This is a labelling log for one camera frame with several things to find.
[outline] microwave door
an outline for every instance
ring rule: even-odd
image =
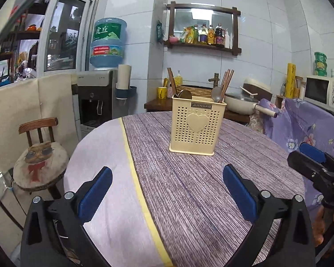
[[[328,105],[328,85],[328,80],[307,77],[307,85],[305,87],[304,96],[311,100],[319,102],[319,104],[317,103],[317,105],[319,106],[321,106],[321,104]]]

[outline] microwave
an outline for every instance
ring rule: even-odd
[[[304,100],[334,113],[334,78],[307,76]]]

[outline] heart shape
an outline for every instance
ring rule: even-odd
[[[200,132],[207,126],[208,122],[209,118],[204,114],[196,115],[195,113],[191,113],[187,116],[187,123],[194,132]]]

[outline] wooden chair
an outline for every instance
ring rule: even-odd
[[[52,127],[58,125],[56,117],[26,122],[18,133],[27,135],[27,148],[16,161],[13,169],[15,183],[23,190],[36,192],[48,189],[53,199],[61,198],[56,183],[63,177],[68,164],[68,154],[60,143],[54,141]],[[43,141],[41,128],[48,127],[51,141]],[[39,142],[32,144],[30,131],[37,129]]]

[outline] yellow stripe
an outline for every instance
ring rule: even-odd
[[[164,266],[165,267],[173,267],[172,261],[171,261],[170,257],[168,256],[168,253],[167,253],[167,251],[166,251],[166,249],[165,249],[165,247],[162,243],[162,240],[159,236],[159,232],[157,231],[157,228],[156,228],[156,226],[155,226],[155,224],[152,220],[152,216],[150,214],[149,208],[147,207],[145,197],[143,196],[143,191],[141,190],[140,182],[139,182],[137,174],[136,174],[134,161],[132,160],[130,147],[128,146],[126,131],[125,131],[124,123],[122,122],[122,118],[119,118],[119,121],[120,121],[121,130],[122,130],[122,135],[124,137],[125,151],[126,151],[126,154],[127,154],[127,159],[128,159],[129,165],[130,165],[132,179],[134,181],[136,194],[137,194],[138,200],[140,202],[140,205],[141,205],[141,208],[142,208],[142,211],[143,211],[143,216],[145,217],[145,221],[147,223],[148,228],[150,229],[151,236],[153,238],[153,241],[156,245],[156,248],[159,252],[159,256],[161,257],[161,260],[162,260]]]

